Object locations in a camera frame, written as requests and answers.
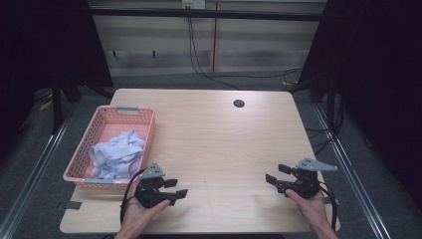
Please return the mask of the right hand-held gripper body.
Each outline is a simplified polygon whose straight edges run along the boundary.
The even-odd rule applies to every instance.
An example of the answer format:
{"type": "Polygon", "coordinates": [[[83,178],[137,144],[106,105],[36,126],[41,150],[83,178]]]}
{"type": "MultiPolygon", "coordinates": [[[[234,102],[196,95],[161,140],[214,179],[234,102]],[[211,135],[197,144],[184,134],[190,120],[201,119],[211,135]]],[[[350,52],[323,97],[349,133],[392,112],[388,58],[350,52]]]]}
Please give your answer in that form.
{"type": "Polygon", "coordinates": [[[281,181],[275,186],[279,193],[286,194],[288,189],[293,190],[304,199],[310,199],[319,192],[319,171],[338,171],[334,165],[330,165],[309,157],[303,158],[295,167],[291,167],[291,175],[296,179],[294,182],[281,181]]]}

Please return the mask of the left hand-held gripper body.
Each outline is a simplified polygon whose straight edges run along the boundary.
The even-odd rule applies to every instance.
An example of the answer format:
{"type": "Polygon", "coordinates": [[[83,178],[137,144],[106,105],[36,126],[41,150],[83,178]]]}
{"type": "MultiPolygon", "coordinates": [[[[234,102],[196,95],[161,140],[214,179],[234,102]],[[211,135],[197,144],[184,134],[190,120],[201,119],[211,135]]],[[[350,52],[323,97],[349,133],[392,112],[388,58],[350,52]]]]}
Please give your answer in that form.
{"type": "Polygon", "coordinates": [[[139,180],[134,197],[143,207],[152,208],[164,200],[170,201],[170,195],[174,192],[159,191],[164,187],[164,176],[164,170],[156,162],[134,175],[134,178],[139,180]]]}

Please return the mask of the white patterned towel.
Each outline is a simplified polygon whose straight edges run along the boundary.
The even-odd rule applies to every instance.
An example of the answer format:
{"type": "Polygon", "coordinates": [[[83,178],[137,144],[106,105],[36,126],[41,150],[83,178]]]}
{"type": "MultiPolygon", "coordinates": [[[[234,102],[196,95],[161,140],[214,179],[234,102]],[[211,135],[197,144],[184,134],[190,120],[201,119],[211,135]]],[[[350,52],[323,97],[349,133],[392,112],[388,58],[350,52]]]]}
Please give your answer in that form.
{"type": "Polygon", "coordinates": [[[140,166],[144,145],[145,140],[132,129],[92,146],[90,158],[94,168],[91,177],[114,180],[131,178],[140,166]]]}

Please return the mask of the pink perforated plastic basket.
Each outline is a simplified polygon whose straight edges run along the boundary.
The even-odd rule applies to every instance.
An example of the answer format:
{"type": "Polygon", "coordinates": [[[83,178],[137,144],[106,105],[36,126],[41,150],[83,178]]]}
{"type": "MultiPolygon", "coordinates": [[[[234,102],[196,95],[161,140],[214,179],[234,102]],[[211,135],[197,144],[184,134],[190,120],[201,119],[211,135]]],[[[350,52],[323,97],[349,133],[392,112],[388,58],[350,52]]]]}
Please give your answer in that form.
{"type": "Polygon", "coordinates": [[[126,188],[127,179],[96,179],[91,177],[93,162],[90,148],[99,142],[120,135],[123,131],[134,129],[144,140],[144,152],[140,158],[137,172],[147,168],[149,150],[155,131],[155,112],[153,109],[138,107],[100,106],[96,109],[63,178],[83,189],[126,188]]]}

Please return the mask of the person's left hand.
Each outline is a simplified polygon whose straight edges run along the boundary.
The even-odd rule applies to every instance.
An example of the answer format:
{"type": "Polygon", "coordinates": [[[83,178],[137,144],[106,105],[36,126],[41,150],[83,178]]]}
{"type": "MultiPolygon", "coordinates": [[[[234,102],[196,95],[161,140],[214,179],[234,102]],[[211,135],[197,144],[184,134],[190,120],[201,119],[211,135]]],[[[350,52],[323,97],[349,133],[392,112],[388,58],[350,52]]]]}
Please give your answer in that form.
{"type": "MultiPolygon", "coordinates": [[[[135,186],[130,189],[129,195],[132,197],[135,192],[135,186]]],[[[152,208],[144,208],[135,198],[127,202],[126,211],[120,230],[130,230],[142,233],[151,219],[163,211],[170,204],[169,200],[164,200],[152,208]]]]}

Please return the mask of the person's right hand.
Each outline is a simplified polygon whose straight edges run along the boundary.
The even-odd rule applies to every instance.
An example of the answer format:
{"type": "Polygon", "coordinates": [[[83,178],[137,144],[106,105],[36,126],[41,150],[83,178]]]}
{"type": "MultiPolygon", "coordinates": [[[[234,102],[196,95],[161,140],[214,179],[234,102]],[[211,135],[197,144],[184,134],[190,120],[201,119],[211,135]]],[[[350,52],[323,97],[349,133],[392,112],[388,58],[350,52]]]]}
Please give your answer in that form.
{"type": "Polygon", "coordinates": [[[302,198],[291,189],[287,190],[287,195],[297,204],[314,233],[327,233],[331,229],[331,226],[327,221],[324,197],[321,191],[310,199],[302,198]]]}

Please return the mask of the black tape strip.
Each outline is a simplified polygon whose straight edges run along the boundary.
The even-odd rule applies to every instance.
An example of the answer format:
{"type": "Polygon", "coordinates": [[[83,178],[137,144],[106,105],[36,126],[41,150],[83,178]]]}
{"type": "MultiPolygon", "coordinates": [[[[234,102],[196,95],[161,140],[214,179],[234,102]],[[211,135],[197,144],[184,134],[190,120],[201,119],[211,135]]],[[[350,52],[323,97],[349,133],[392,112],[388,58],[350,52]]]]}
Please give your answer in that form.
{"type": "Polygon", "coordinates": [[[57,204],[56,209],[60,211],[70,210],[79,210],[81,208],[82,203],[77,201],[67,201],[67,202],[60,202],[57,204]]]}

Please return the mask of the black metal stand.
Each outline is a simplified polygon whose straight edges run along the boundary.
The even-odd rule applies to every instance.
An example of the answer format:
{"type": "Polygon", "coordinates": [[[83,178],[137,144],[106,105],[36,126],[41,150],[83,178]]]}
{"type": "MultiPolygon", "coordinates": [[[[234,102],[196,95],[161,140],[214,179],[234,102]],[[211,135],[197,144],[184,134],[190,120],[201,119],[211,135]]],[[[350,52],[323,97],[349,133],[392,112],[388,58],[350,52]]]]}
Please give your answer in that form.
{"type": "Polygon", "coordinates": [[[334,96],[335,85],[333,77],[325,74],[316,74],[308,80],[299,80],[299,82],[289,89],[290,94],[310,89],[310,99],[312,102],[319,102],[323,96],[326,96],[326,119],[328,128],[334,130],[334,96]]]}
{"type": "Polygon", "coordinates": [[[87,87],[107,99],[112,98],[111,92],[76,75],[69,72],[56,74],[52,79],[51,87],[54,115],[52,134],[55,134],[64,124],[62,96],[65,96],[71,103],[78,103],[82,99],[82,93],[79,90],[79,86],[87,87]]]}

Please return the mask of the dark curtain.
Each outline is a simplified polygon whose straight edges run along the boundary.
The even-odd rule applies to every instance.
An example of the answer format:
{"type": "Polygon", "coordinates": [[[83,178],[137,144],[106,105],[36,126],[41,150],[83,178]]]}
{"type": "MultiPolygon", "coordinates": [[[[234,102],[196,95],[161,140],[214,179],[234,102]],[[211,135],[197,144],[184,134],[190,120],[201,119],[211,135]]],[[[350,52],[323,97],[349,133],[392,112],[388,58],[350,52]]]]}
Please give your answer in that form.
{"type": "Polygon", "coordinates": [[[89,0],[0,0],[0,163],[7,160],[34,95],[58,86],[112,87],[89,0]]]}
{"type": "Polygon", "coordinates": [[[422,0],[326,0],[300,81],[331,86],[422,203],[422,0]]]}

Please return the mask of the black horizontal metal bar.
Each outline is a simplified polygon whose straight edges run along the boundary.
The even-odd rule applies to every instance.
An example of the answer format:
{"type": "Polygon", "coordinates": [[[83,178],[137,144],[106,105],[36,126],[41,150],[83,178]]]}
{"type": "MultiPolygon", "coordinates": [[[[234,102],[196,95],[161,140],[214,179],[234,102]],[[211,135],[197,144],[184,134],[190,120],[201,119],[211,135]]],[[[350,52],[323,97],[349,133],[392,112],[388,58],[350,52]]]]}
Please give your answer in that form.
{"type": "Polygon", "coordinates": [[[211,19],[247,19],[247,20],[280,20],[319,22],[323,14],[283,13],[283,12],[251,12],[226,10],[196,10],[196,9],[134,9],[134,8],[90,8],[92,15],[130,16],[130,17],[180,17],[180,18],[211,18],[211,19]]]}

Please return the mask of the metal floor rail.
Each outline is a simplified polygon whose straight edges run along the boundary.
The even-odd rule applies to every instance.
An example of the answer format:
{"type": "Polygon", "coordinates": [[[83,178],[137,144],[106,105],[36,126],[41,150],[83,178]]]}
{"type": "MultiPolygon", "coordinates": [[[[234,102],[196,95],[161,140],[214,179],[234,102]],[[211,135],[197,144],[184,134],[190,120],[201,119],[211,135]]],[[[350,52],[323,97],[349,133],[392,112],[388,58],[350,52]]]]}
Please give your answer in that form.
{"type": "Polygon", "coordinates": [[[314,106],[316,116],[325,132],[328,142],[344,171],[344,174],[353,190],[353,193],[377,239],[393,239],[387,230],[383,218],[379,214],[374,203],[370,199],[364,188],[354,166],[352,165],[346,151],[344,150],[340,139],[329,129],[328,120],[323,108],[319,105],[314,106]]]}
{"type": "Polygon", "coordinates": [[[70,118],[73,116],[79,103],[72,103],[69,111],[58,126],[56,131],[49,137],[49,141],[44,147],[35,167],[28,174],[27,180],[23,188],[19,191],[17,198],[8,210],[5,219],[0,224],[0,239],[12,239],[33,195],[38,187],[45,171],[51,162],[51,159],[60,144],[69,124],[70,118]]]}

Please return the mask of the white wall socket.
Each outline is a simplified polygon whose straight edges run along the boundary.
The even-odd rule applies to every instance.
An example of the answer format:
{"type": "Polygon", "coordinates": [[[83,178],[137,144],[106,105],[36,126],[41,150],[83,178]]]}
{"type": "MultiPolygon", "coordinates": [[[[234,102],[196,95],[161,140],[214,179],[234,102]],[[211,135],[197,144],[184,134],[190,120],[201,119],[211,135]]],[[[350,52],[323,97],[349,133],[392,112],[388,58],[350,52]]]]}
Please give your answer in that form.
{"type": "Polygon", "coordinates": [[[196,10],[206,9],[205,0],[181,0],[181,5],[183,9],[196,9],[196,10]]]}

